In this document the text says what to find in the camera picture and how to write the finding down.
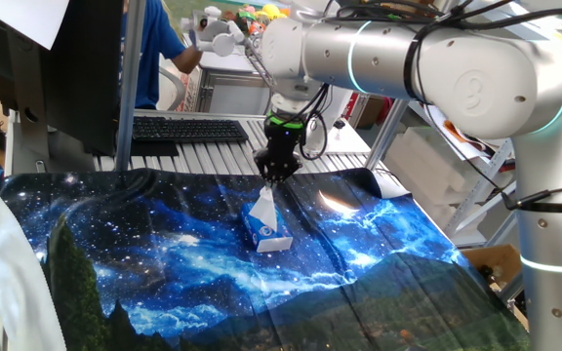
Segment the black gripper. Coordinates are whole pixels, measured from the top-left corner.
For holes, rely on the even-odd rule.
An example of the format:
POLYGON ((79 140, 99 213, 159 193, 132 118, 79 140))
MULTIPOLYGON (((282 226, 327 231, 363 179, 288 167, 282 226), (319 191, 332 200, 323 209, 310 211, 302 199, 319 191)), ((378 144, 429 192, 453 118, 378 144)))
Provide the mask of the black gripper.
POLYGON ((304 129, 266 126, 264 134, 267 137, 266 148, 254 153, 254 162, 266 185, 283 183, 302 167, 295 148, 304 136, 304 129))

